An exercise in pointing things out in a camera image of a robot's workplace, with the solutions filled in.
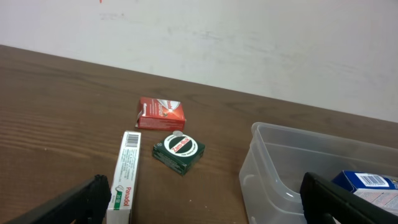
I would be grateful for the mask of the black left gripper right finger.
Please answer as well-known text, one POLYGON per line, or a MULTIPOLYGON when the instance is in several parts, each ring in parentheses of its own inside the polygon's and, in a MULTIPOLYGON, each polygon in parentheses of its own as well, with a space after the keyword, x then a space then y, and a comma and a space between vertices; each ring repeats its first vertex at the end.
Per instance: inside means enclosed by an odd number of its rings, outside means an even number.
POLYGON ((305 173, 300 196, 308 224, 397 224, 396 215, 313 172, 305 173))

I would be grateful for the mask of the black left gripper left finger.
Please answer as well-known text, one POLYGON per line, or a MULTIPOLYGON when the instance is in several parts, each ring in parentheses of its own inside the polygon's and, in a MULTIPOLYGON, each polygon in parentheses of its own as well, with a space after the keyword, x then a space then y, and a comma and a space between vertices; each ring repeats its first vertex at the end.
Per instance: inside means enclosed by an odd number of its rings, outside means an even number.
POLYGON ((8 224, 101 224, 111 200, 108 178, 95 175, 82 184, 9 220, 8 224))

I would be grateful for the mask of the blue cooling patch box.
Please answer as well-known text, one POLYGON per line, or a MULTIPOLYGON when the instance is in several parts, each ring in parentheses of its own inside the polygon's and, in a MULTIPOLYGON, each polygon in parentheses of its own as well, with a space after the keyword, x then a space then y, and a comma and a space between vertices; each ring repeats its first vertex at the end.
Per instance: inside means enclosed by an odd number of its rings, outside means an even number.
POLYGON ((367 202, 397 215, 397 177, 343 170, 332 182, 367 202))

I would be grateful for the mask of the clear plastic container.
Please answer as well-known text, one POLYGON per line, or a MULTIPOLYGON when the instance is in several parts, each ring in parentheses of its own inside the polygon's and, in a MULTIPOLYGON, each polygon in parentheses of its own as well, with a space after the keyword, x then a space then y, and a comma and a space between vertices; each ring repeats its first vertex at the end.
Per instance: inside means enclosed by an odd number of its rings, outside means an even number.
POLYGON ((239 172, 249 223, 305 223, 299 194, 305 173, 341 171, 397 177, 397 149, 267 123, 254 123, 239 172))

